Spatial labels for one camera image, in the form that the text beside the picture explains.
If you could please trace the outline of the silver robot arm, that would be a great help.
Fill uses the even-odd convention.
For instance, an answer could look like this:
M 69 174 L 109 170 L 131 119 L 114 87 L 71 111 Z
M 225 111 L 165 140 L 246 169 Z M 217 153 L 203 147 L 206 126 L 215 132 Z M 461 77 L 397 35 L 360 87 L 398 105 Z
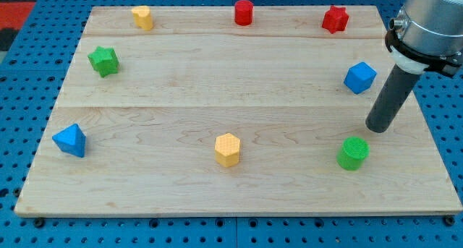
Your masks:
M 462 68 L 462 0 L 406 0 L 385 42 L 403 72 L 453 77 Z

